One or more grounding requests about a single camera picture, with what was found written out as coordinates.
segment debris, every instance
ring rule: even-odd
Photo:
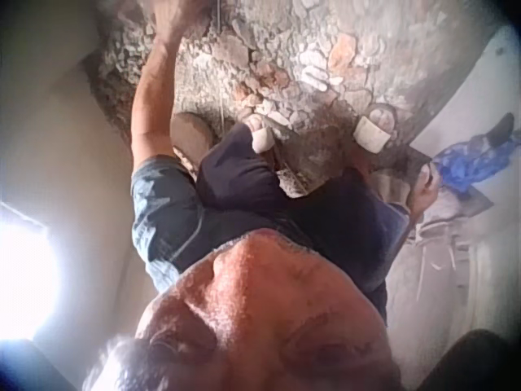
[[[235,35],[223,33],[213,47],[213,57],[231,63],[239,68],[247,68],[249,55],[247,47]]]
[[[357,53],[357,39],[341,33],[329,55],[328,68],[334,75],[342,76]]]

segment dark shorts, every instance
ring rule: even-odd
[[[409,223],[355,169],[292,200],[237,124],[203,159],[197,182],[168,156],[133,175],[133,240],[160,292],[220,245],[271,228],[345,271],[385,318],[385,277]]]

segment stone wall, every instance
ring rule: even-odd
[[[119,14],[104,7],[107,45],[94,89],[128,134],[154,28],[125,4]],[[344,166],[361,115],[392,135],[377,164],[397,165],[501,23],[466,0],[222,0],[221,10],[221,31],[213,10],[182,43],[176,111],[201,115],[217,138],[237,116],[266,115],[311,188]]]

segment man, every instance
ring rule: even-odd
[[[96,386],[398,389],[385,277],[437,197],[436,170],[421,172],[410,216],[368,188],[362,165],[289,200],[252,147],[261,126],[250,121],[193,183],[169,137],[173,75],[182,35],[208,3],[155,1],[157,36],[134,100],[132,192],[134,243],[162,293]]]

